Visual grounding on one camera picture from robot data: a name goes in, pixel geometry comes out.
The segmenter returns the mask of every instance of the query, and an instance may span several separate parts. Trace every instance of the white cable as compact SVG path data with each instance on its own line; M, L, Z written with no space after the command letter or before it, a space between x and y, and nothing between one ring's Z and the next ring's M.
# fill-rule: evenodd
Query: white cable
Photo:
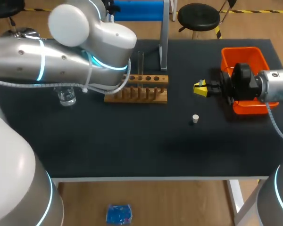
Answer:
M89 61L89 70L88 70L87 79L86 79L84 88L82 88L82 92L83 92L83 93L87 93L87 92L88 92L89 81L90 81L91 74L92 74L92 66L93 66L93 63L92 63L92 56L91 56L91 54L88 53L88 52L85 51L85 50L82 50L82 52L87 54L88 61Z
M280 131L279 127L277 126L277 123L275 122L272 111L270 110L270 107L269 107L269 103L266 102L265 104L266 104L266 108L267 108L267 111L268 111L270 121L272 122L272 125L274 126L274 128L277 131L277 133L279 134L279 136L281 138L283 138L283 133Z
M102 93L102 94L115 94L119 92L128 82L129 77L130 77L130 72L131 72L131 60L128 60L128 68L127 68L127 75L124 80L124 82L116 89L114 90L104 90L104 89L98 89L95 88L91 85L87 86L87 89ZM5 82L5 81L0 81L0 86L7 86L7 87L14 87L14 88L50 88L50 87L80 87L80 88L85 88L86 86L83 84L78 84L78 83L48 83L48 84L16 84L16 83L10 83L10 82Z

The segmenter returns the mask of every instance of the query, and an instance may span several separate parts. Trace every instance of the wooden test tube rack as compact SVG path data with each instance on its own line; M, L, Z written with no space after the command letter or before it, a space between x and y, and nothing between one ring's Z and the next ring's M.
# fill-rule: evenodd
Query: wooden test tube rack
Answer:
M130 75L128 87L124 87L116 94L105 95L104 101L111 103L166 104L168 83L169 77L167 75Z

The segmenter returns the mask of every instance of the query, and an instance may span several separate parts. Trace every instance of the blue barrier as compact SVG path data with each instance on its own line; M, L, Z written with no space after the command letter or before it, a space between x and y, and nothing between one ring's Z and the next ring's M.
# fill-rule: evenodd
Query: blue barrier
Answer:
M114 1L121 8L116 21L163 21L164 1Z

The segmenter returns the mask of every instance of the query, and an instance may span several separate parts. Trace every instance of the black mat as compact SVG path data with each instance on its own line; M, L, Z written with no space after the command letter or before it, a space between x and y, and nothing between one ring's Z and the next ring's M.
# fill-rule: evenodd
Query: black mat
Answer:
M157 45L137 43L145 74L161 73ZM269 40L170 40L167 105L106 104L76 90L76 105L64 108L52 89L3 87L0 104L54 178L268 176L283 160L268 117L238 120L218 99L192 93L199 79L216 76L221 49L239 46L259 47L271 69L282 67ZM136 53L132 62L136 73ZM283 105L274 116L283 131Z

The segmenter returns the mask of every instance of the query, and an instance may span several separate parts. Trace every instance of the blue light ring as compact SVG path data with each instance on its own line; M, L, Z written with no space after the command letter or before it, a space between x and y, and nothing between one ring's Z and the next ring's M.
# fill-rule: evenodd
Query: blue light ring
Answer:
M92 1L90 1L90 0L88 0L89 2L91 2L92 3L92 5L96 8L96 11L98 12L98 14L99 14L99 18L100 18L100 20L101 20L101 16L100 16L100 10L99 10L99 8L92 2Z
M49 198L49 202L48 202L47 208L46 208L43 216L39 220L39 222L36 224L36 226L40 226L42 224L42 222L44 221L44 219L45 219L45 217L46 217L46 215L47 215L47 213L49 211L49 208L50 208L50 205L51 205L51 202L52 202L52 195L53 195L52 181L51 181L51 178L50 178L48 172L46 172L46 173L47 173L48 179L50 181L50 198Z
M125 69L127 69L128 65L126 65L125 67L112 67L112 66L109 66L107 64L104 64L103 62L99 61L96 57L92 57L92 59L94 60L93 62L97 63L98 65L102 66L102 67L106 67L108 69L111 69L111 70L116 70L116 71L123 71Z
M278 170L279 170L280 166L278 166L277 168L277 171L275 172L275 194L278 198L278 201L280 203L280 206L282 207L283 209L283 202L282 202L282 199L280 197L280 194L279 194L279 191L278 191L278 185L277 185L277 176L278 176Z
M44 68L45 68L45 46L42 40L39 39L38 41L40 43L40 50L41 50L41 65L40 65L40 72L37 81L40 81L43 77Z

